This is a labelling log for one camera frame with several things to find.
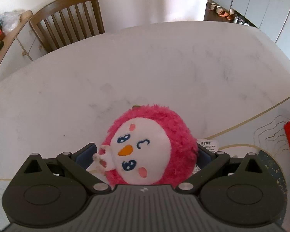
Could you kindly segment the pink fluffy plush toy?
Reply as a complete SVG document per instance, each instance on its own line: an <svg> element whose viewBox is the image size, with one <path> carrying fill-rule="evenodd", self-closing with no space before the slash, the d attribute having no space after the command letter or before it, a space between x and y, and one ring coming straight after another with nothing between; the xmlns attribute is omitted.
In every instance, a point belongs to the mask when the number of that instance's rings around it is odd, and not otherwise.
<svg viewBox="0 0 290 232"><path fill-rule="evenodd" d="M111 186L176 187L193 173L197 142L173 110L137 106L113 122L93 161Z"/></svg>

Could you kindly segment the barcode hang tag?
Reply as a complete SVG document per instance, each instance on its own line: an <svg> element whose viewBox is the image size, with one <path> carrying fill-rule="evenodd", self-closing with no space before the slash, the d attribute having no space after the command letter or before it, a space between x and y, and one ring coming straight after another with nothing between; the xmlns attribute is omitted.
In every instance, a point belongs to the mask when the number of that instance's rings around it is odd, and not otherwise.
<svg viewBox="0 0 290 232"><path fill-rule="evenodd" d="M215 140L198 139L197 140L197 158L193 169L196 174L215 159L215 152L218 151L218 142Z"/></svg>

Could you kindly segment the white side cabinet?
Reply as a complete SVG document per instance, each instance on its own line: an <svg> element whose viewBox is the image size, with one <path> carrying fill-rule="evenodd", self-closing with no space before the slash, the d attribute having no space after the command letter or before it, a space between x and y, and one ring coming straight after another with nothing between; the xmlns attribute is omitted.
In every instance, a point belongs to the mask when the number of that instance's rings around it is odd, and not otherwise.
<svg viewBox="0 0 290 232"><path fill-rule="evenodd" d="M0 50L0 82L47 54L30 26L32 16L30 10L22 13L17 27L3 39L4 46Z"/></svg>

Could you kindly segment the far wooden chair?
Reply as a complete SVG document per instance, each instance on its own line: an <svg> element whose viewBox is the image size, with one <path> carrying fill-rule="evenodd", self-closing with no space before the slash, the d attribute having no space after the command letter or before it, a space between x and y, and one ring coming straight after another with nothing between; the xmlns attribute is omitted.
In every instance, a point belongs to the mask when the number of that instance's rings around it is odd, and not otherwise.
<svg viewBox="0 0 290 232"><path fill-rule="evenodd" d="M101 15L98 0L56 0L36 12L30 26L50 53L105 33Z"/></svg>

